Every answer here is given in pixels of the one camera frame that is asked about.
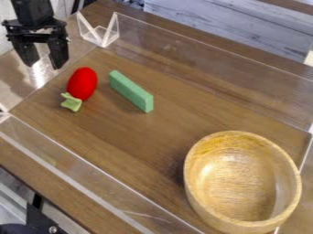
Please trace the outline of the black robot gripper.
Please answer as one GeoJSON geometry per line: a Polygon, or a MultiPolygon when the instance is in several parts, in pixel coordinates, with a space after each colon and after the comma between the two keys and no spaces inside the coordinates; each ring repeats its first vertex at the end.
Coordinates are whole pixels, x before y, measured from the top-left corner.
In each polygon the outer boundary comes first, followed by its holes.
{"type": "Polygon", "coordinates": [[[7,29],[7,40],[22,58],[26,66],[32,67],[39,61],[35,43],[47,43],[50,47],[50,61],[55,69],[60,69],[68,61],[67,23],[50,18],[35,26],[23,25],[18,19],[4,20],[1,26],[7,29]]]}

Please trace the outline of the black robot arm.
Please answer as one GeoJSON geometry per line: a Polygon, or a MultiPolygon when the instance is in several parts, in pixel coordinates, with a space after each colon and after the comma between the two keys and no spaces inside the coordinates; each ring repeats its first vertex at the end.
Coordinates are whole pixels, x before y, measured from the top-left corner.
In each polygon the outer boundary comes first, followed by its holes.
{"type": "Polygon", "coordinates": [[[23,63],[32,67],[40,60],[36,43],[47,44],[50,62],[60,69],[68,61],[67,23],[54,17],[50,0],[10,0],[18,18],[4,20],[7,40],[11,42],[23,63]]]}

